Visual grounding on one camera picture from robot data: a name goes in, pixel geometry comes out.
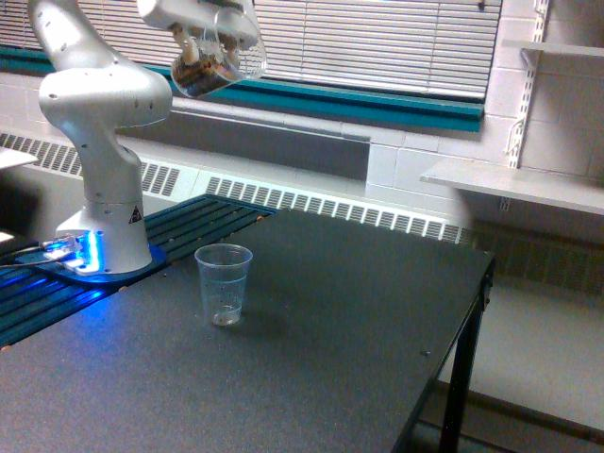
warning label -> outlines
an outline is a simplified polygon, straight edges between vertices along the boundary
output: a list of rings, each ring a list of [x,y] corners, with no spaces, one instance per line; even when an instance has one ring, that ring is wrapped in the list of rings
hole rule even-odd
[[[141,212],[139,211],[139,207],[135,206],[134,207],[134,212],[132,212],[132,215],[130,216],[130,222],[128,222],[129,224],[136,224],[137,222],[140,222],[143,219],[143,217],[141,216]]]

window blinds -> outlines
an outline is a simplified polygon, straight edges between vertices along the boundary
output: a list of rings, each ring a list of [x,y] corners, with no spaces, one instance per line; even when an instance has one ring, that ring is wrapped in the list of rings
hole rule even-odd
[[[483,99],[502,0],[255,0],[268,77],[390,92]],[[139,62],[166,65],[170,33],[136,0],[80,0],[99,33]],[[40,48],[26,0],[6,0],[0,45]]]

blue led light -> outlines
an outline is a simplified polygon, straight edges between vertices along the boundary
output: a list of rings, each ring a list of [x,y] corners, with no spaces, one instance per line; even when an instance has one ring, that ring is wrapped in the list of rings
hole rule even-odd
[[[88,266],[91,271],[96,272],[101,268],[101,252],[96,234],[89,231],[86,239],[88,240]]]

table leg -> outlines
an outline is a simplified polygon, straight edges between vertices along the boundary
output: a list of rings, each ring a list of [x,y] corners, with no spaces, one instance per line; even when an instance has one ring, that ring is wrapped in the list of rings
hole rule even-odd
[[[458,448],[461,423],[463,422],[463,410],[465,409],[465,400],[470,388],[470,378],[472,376],[472,367],[474,365],[483,310],[484,305],[482,300],[479,300],[457,341],[451,384],[446,400],[445,420],[439,448],[440,453],[454,453]]]

window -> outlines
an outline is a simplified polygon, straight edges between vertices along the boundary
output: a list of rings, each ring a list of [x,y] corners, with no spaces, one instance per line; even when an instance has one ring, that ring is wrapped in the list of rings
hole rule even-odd
[[[268,76],[484,99],[501,0],[256,0]]]
[[[363,121],[479,130],[502,0],[254,2],[268,51],[267,75],[213,98]],[[169,32],[152,29],[139,17],[136,0],[78,3],[101,36],[127,57],[165,67],[179,54]],[[40,50],[27,20],[27,0],[0,2],[0,56],[35,54],[14,48]],[[0,68],[47,65],[42,54],[35,59],[4,66],[0,59]],[[431,98],[437,101],[430,104]]]

